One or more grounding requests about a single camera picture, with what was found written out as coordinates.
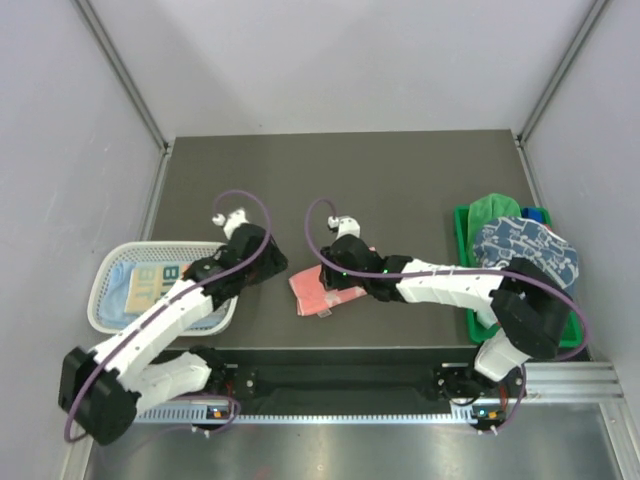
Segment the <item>white panel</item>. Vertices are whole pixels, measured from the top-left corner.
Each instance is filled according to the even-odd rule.
[[[93,0],[165,136],[512,128],[590,0]]]
[[[132,240],[159,152],[70,1],[0,15],[0,465],[58,479],[64,354],[91,346],[104,255]]]
[[[640,423],[640,2],[611,3],[529,142],[542,197],[581,254],[578,299]]]

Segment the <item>metal beam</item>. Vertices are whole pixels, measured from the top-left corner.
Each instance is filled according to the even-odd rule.
[[[555,95],[558,87],[562,84],[575,59],[584,47],[587,38],[589,38],[589,35],[593,31],[598,19],[601,18],[602,14],[605,11],[605,8],[609,5],[609,3],[611,3],[611,0],[594,0],[594,2],[591,4],[589,12],[582,21],[580,28],[578,28],[576,35],[573,37],[573,40],[569,44],[569,47],[564,53],[562,60],[560,60],[558,67],[551,76],[549,83],[542,92],[542,95],[538,99],[538,102],[533,108],[533,111],[529,114],[522,132],[518,134],[518,139],[521,142],[526,143],[527,140],[529,140],[529,137],[531,137],[531,133],[540,121],[540,118],[542,117],[544,111],[547,109],[549,102]]]
[[[80,15],[85,21],[86,25],[89,27],[89,30],[93,34],[96,42],[100,46],[100,49],[107,57],[107,61],[113,68],[116,77],[122,84],[129,100],[133,104],[134,108],[140,115],[140,118],[144,122],[147,130],[153,137],[153,140],[158,144],[158,147],[163,151],[168,148],[168,142],[165,140],[158,124],[154,120],[149,108],[146,103],[142,99],[142,95],[140,95],[140,91],[136,87],[133,78],[127,71],[124,62],[120,58],[118,51],[116,50],[113,42],[109,38],[107,31],[105,30],[100,18],[98,17],[95,9],[91,5],[89,0],[71,0],[73,4],[78,9]]]

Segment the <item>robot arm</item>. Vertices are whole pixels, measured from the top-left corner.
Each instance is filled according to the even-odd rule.
[[[328,225],[337,232],[337,238],[331,246],[321,249],[321,253],[338,266],[374,274],[425,274],[410,278],[360,278],[323,264],[320,280],[325,289],[359,286],[384,302],[434,302],[470,308],[483,312],[486,318],[502,327],[482,344],[475,357],[473,368],[479,382],[485,379],[499,382],[530,358],[556,356],[570,313],[569,307],[559,299],[527,283],[498,275],[435,275],[443,270],[472,273],[472,269],[435,265],[408,256],[383,258],[359,238],[360,226],[353,218],[330,217]],[[533,277],[562,291],[526,259],[513,259],[506,270]]]
[[[150,363],[178,335],[243,288],[262,283],[287,268],[286,257],[271,238],[254,262],[207,284],[206,280],[216,273],[248,259],[266,233],[247,221],[244,210],[226,219],[220,217],[214,218],[214,223],[224,225],[227,245],[215,255],[193,262],[163,298],[124,330],[88,352],[77,347],[65,357],[58,403],[66,412],[89,375],[106,362],[75,416],[99,444],[119,438],[135,417],[149,408],[205,387],[216,391],[224,382],[224,363],[210,349],[192,349],[169,362]],[[123,340],[131,335],[134,338],[122,347]]]

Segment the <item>blue cloth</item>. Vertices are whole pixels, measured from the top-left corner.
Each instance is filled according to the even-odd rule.
[[[111,269],[109,281],[107,282],[107,292],[102,297],[100,306],[98,307],[98,320],[103,326],[122,330],[138,318],[138,315],[124,312],[127,296],[129,295],[131,274],[138,265],[141,265],[141,263],[121,262],[114,265]],[[228,308],[229,302],[227,301],[215,312],[202,320],[198,320],[191,328],[215,327],[224,319]]]
[[[578,252],[534,220],[519,217],[491,220],[476,235],[473,253],[483,268],[506,267],[513,257],[524,257],[573,295],[578,278]]]

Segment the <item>plastic basket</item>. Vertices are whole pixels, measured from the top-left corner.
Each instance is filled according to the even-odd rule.
[[[102,261],[91,288],[87,316],[93,328],[102,333],[114,334],[120,330],[107,327],[100,318],[100,302],[107,291],[111,270],[120,262],[193,262],[215,254],[224,245],[220,242],[132,242],[112,250]],[[215,335],[222,332],[233,317],[238,297],[229,301],[224,319],[213,327],[191,327],[181,334],[183,337]]]
[[[530,207],[535,208],[536,210],[542,213],[544,217],[544,222],[551,226],[551,216],[549,212],[540,207]],[[472,267],[469,261],[469,257],[467,256],[467,226],[468,226],[468,217],[469,217],[469,206],[462,205],[456,207],[453,214],[455,220],[456,227],[456,239],[458,241],[458,257],[460,259],[460,265],[463,267]],[[469,327],[469,338],[473,343],[482,343],[485,340],[493,337],[498,329],[500,328],[498,325],[493,325],[491,328],[485,328],[478,319],[476,318],[476,312],[473,310],[467,310],[467,325]],[[571,312],[569,316],[569,322],[567,322],[567,326],[564,329],[562,334],[562,339],[560,340],[560,347],[563,348],[573,348],[577,347],[582,343],[583,333],[580,328],[580,321],[578,320],[578,316]]]

